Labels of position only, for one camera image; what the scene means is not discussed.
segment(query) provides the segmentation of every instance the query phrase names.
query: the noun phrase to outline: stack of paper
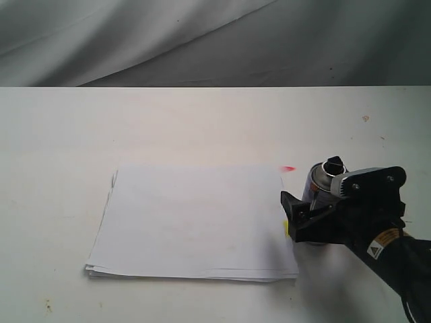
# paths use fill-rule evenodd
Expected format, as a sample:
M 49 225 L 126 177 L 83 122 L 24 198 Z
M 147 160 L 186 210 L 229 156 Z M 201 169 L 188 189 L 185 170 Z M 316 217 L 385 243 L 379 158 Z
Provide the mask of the stack of paper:
M 91 277 L 274 281 L 298 273 L 269 166 L 125 166 L 113 180 Z

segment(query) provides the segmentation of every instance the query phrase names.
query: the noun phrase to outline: table surface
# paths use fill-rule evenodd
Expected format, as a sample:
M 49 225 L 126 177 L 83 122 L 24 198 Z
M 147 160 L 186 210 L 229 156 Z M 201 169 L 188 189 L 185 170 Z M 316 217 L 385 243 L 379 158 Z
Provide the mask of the table surface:
M 399 165 L 407 230 L 431 238 L 431 87 L 0 89 L 2 322 L 406 322 L 398 296 L 343 246 L 297 245 L 272 284 L 90 280 L 84 263 L 125 163 L 350 170 Z

